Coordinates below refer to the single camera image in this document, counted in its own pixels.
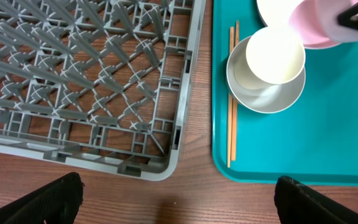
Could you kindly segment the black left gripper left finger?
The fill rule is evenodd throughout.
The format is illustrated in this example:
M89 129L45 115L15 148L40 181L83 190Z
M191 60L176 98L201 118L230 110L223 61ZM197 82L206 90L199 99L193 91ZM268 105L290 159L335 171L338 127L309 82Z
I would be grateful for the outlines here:
M0 223L71 224L83 203L83 189L79 173L68 173L1 207Z

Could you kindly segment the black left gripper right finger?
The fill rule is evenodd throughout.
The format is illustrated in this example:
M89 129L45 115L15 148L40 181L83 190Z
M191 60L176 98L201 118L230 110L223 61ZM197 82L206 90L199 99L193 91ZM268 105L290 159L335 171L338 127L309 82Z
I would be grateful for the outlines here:
M358 224L358 213L289 176L278 178L274 203L282 224Z

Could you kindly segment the pink bowl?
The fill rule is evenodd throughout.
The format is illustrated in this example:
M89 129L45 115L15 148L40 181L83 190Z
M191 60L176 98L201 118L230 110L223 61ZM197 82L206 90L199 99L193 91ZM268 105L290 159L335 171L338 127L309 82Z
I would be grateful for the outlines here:
M358 42L358 31L340 26L339 13L358 0L306 0L293 10L290 27L301 37L307 49L326 49L341 43Z

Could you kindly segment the white paper cup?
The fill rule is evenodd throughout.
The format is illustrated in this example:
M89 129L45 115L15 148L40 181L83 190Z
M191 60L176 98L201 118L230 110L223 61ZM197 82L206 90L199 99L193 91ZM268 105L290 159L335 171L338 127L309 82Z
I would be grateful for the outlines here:
M303 42L287 26L268 26L240 41L234 78L243 88L259 90L293 81L304 69Z

